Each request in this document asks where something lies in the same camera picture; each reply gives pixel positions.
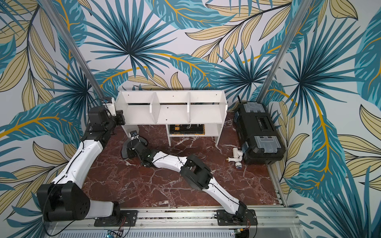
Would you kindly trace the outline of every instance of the robotic arm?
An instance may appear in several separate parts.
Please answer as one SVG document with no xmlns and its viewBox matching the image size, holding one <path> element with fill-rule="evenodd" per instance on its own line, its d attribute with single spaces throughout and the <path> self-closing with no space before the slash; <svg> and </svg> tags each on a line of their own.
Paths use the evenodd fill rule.
<svg viewBox="0 0 381 238">
<path fill-rule="evenodd" d="M 81 190 L 87 173 L 110 139 L 117 125 L 124 125 L 122 111 L 116 111 L 113 98 L 106 98 L 106 107 L 90 109 L 88 124 L 81 143 L 73 158 L 52 181 L 43 184 L 37 191 L 37 198 L 46 221 L 82 220 L 106 217 L 110 226 L 120 225 L 122 214 L 117 202 L 90 200 Z M 146 167 L 166 168 L 179 172 L 189 185 L 211 195 L 225 209 L 229 221 L 236 225 L 246 222 L 246 205 L 230 195 L 219 185 L 206 166 L 195 155 L 178 157 L 147 148 L 147 141 L 136 131 L 130 133 L 122 149 L 123 158 L 136 154 Z"/>
</svg>

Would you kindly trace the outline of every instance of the black bracket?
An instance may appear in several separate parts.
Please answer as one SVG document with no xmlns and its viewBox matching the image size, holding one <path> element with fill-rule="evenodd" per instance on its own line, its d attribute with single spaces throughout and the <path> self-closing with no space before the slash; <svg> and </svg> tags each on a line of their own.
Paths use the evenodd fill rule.
<svg viewBox="0 0 381 238">
<path fill-rule="evenodd" d="M 121 210 L 120 218 L 115 222 L 115 217 L 101 217 L 96 219 L 94 222 L 94 227 L 119 227 L 122 224 L 122 218 L 126 217 L 124 222 L 124 227 L 134 227 L 136 223 L 136 218 L 138 215 L 137 210 Z"/>
<path fill-rule="evenodd" d="M 247 226 L 248 223 L 246 218 L 249 220 L 251 226 L 258 224 L 257 216 L 255 215 L 254 210 L 248 211 L 248 209 L 246 209 L 246 211 L 244 212 L 244 217 L 242 222 L 238 221 L 237 219 L 234 219 L 235 215 L 227 213 L 225 210 L 217 210 L 216 212 L 217 214 L 215 215 L 215 218 L 217 219 L 219 226 L 227 226 L 227 225 Z"/>
</svg>

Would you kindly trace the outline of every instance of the marble floor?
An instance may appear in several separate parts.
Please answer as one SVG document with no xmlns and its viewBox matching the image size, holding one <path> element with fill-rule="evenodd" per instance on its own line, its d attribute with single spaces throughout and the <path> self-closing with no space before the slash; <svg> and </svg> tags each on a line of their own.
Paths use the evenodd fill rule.
<svg viewBox="0 0 381 238">
<path fill-rule="evenodd" d="M 164 125 L 139 126 L 139 129 L 151 149 L 179 156 L 197 155 L 210 167 L 217 181 L 245 204 L 278 204 L 265 165 L 243 165 L 242 169 L 236 169 L 234 162 L 225 160 L 232 157 L 232 148 L 239 146 L 231 113 L 226 118 L 218 147 L 212 137 L 177 137 L 169 147 Z M 122 160 L 120 151 L 127 136 L 121 127 L 115 132 L 93 163 L 82 187 L 90 199 L 118 201 L 123 208 L 219 205 L 205 192 L 191 189 L 177 172 L 145 168 L 137 158 Z"/>
</svg>

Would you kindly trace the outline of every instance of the wall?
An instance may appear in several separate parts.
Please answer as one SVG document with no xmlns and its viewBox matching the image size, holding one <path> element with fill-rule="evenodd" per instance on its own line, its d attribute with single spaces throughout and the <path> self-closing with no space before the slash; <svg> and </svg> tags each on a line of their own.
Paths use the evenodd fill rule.
<svg viewBox="0 0 381 238">
<path fill-rule="evenodd" d="M 94 94 L 38 3 L 6 2 L 13 11 L 0 14 L 0 236 L 41 237 L 35 193 L 77 150 Z M 55 3 L 80 46 L 81 6 Z"/>
<path fill-rule="evenodd" d="M 307 237 L 380 237 L 381 2 L 337 3 L 324 1 L 266 94 L 288 148 L 272 168 Z"/>
<path fill-rule="evenodd" d="M 3 11 L 0 32 L 0 97 L 7 102 L 0 121 L 0 226 L 7 237 L 40 237 L 34 193 L 71 158 L 93 95 L 36 0 L 6 2 L 14 12 Z M 255 100 L 300 2 L 53 1 L 107 96 L 121 87 L 223 89 L 231 107 L 238 95 Z M 351 17 L 346 2 L 331 2 L 335 17 Z M 313 1 L 291 49 L 322 6 Z M 284 93 L 277 82 L 272 89 Z M 272 94 L 268 101 L 281 98 Z"/>
<path fill-rule="evenodd" d="M 89 1 L 80 50 L 108 96 L 116 97 L 123 84 L 126 90 L 223 89 L 229 106 L 238 95 L 253 100 L 300 0 L 229 2 Z"/>
</svg>

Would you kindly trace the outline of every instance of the black cable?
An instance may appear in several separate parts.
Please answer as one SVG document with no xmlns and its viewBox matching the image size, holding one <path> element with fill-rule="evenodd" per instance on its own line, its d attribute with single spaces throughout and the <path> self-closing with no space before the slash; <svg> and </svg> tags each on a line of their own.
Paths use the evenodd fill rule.
<svg viewBox="0 0 381 238">
<path fill-rule="evenodd" d="M 208 185 L 209 185 L 209 184 L 213 185 L 213 186 L 214 186 L 220 193 L 222 193 L 222 195 L 224 195 L 227 199 L 229 199 L 230 201 L 232 201 L 232 202 L 235 203 L 235 204 L 240 205 L 239 203 L 237 203 L 237 202 L 231 200 L 230 197 L 226 196 L 226 195 L 225 195 L 219 188 L 217 188 L 216 185 L 214 185 L 214 184 L 212 184 L 212 183 L 208 183 Z"/>
<path fill-rule="evenodd" d="M 82 150 L 83 150 L 84 147 L 85 147 L 85 143 L 82 141 L 82 149 L 79 151 L 79 153 L 77 154 L 77 156 L 74 157 L 74 158 L 72 159 L 72 162 L 69 164 L 69 167 L 67 168 L 66 173 L 69 171 L 70 166 L 74 163 L 75 159 L 82 153 Z M 67 226 L 65 226 L 61 231 L 59 231 L 58 233 L 56 233 L 56 234 L 54 234 L 54 235 L 51 235 L 51 234 L 48 233 L 48 231 L 46 230 L 45 224 L 44 224 L 44 214 L 45 214 L 46 204 L 48 203 L 48 199 L 49 199 L 51 193 L 53 192 L 54 187 L 56 186 L 56 184 L 58 184 L 64 177 L 65 177 L 65 175 L 62 176 L 62 177 L 61 177 L 55 184 L 53 184 L 53 187 L 51 188 L 51 190 L 50 190 L 50 192 L 48 193 L 48 196 L 47 196 L 47 198 L 46 198 L 44 207 L 43 207 L 42 210 L 41 210 L 41 212 L 42 212 L 42 227 L 44 228 L 45 233 L 46 233 L 49 237 L 53 237 L 53 236 L 56 236 L 56 235 L 60 234 L 60 233 L 63 232 L 63 231 L 64 231 L 64 230 L 65 230 L 71 223 L 74 222 L 74 221 L 70 222 L 70 223 L 69 223 Z"/>
<path fill-rule="evenodd" d="M 130 218 L 129 217 L 127 217 L 128 218 L 128 220 L 129 220 L 129 224 L 130 224 L 130 227 L 128 228 L 128 231 L 127 231 L 127 233 L 123 236 L 123 238 L 125 238 L 126 237 L 126 235 L 130 232 L 130 229 L 131 229 L 131 220 L 130 220 Z"/>
<path fill-rule="evenodd" d="M 102 101 L 102 104 L 104 103 L 106 105 L 106 102 L 100 98 L 94 98 L 93 100 L 91 100 L 88 105 L 90 105 L 92 102 L 94 102 L 95 100 L 101 100 Z"/>
<path fill-rule="evenodd" d="M 254 214 L 252 213 L 252 211 L 250 211 L 248 208 L 246 208 L 246 210 L 248 210 L 253 215 L 253 217 L 255 217 Z M 254 234 L 253 238 L 257 235 L 257 231 L 258 231 L 258 221 L 255 224 L 255 234 Z"/>
<path fill-rule="evenodd" d="M 180 160 L 179 156 L 177 156 L 177 159 L 180 161 L 180 163 L 184 166 L 183 162 Z"/>
<path fill-rule="evenodd" d="M 157 160 L 155 160 L 154 162 L 152 162 L 152 164 L 155 163 L 156 161 L 158 161 L 159 159 L 165 158 L 165 157 L 167 157 L 167 156 L 169 156 L 169 155 L 166 155 L 166 156 L 163 156 L 163 157 L 161 157 L 161 158 L 158 158 Z"/>
</svg>

